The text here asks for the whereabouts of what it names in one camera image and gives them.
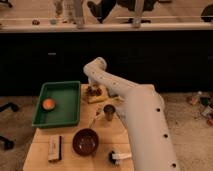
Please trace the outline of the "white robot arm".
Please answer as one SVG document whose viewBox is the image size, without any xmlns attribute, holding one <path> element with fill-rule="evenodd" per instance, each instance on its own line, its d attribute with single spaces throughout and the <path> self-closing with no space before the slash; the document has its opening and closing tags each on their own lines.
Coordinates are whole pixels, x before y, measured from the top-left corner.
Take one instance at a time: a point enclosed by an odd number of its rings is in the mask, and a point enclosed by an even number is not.
<svg viewBox="0 0 213 171">
<path fill-rule="evenodd" d="M 164 115 L 165 103 L 152 84 L 138 84 L 106 72 L 97 57 L 83 68 L 89 84 L 101 84 L 124 99 L 125 123 L 134 171 L 180 171 Z"/>
</svg>

